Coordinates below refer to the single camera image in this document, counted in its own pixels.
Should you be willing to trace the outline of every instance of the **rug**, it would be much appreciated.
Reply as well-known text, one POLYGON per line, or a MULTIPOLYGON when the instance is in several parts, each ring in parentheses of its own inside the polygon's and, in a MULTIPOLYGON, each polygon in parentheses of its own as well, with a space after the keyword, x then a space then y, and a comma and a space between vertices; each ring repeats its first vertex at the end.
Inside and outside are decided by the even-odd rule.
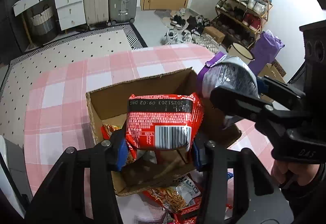
POLYGON ((124 24, 68 36, 12 60, 0 89, 0 134, 22 146, 29 90, 42 72, 143 47, 136 28, 124 24))

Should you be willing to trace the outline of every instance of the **screw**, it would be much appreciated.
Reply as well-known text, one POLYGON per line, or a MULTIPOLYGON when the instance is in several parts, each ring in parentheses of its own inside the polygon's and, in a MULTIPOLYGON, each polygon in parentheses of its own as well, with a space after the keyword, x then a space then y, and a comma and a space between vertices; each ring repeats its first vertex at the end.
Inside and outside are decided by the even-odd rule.
POLYGON ((73 153, 75 151, 75 148, 74 147, 68 147, 66 148, 66 153, 70 154, 70 153, 73 153))
POLYGON ((111 145, 111 141, 109 141, 109 140, 103 140, 103 141, 101 142, 101 145, 104 146, 104 147, 108 147, 108 146, 111 145))
POLYGON ((213 140, 209 140, 209 141, 207 142, 207 146, 210 147, 210 148, 214 148, 215 145, 216 145, 216 143, 215 143, 215 141, 213 141, 213 140))
POLYGON ((268 104, 265 104, 265 109, 267 109, 268 111, 273 111, 274 107, 268 104))

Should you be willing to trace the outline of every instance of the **white shoe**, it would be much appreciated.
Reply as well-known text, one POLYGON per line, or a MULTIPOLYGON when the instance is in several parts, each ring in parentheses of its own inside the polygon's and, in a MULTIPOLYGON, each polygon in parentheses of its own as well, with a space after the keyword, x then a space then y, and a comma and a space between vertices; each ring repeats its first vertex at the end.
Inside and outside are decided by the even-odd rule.
POLYGON ((249 3, 247 4, 247 8, 252 10, 255 7, 256 3, 257 3, 256 0, 249 0, 249 3))
POLYGON ((266 11, 266 5, 263 5, 259 2, 256 3, 254 9, 253 9, 257 14, 259 14, 260 16, 262 16, 265 11, 266 11))
POLYGON ((241 3, 243 6, 247 7, 247 4, 249 3, 249 0, 241 0, 240 3, 241 3))

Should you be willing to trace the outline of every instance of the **purple bag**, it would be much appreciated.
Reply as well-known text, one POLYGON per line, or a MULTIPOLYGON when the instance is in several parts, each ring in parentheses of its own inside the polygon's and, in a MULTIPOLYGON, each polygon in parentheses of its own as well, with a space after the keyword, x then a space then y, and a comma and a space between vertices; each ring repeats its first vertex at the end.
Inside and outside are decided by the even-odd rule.
POLYGON ((249 68, 257 76, 266 63, 273 62, 278 52, 284 46, 282 41, 277 36, 274 36, 271 31, 263 31, 251 50, 255 60, 249 63, 249 68))

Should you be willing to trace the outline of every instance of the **red snack bag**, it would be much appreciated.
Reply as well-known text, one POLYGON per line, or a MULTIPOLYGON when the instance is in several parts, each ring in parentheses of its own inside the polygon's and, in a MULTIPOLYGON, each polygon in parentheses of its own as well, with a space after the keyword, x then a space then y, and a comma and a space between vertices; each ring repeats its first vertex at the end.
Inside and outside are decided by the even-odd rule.
POLYGON ((126 140, 132 149, 186 148, 188 151, 203 115, 196 93, 189 96, 132 94, 128 100, 126 140))

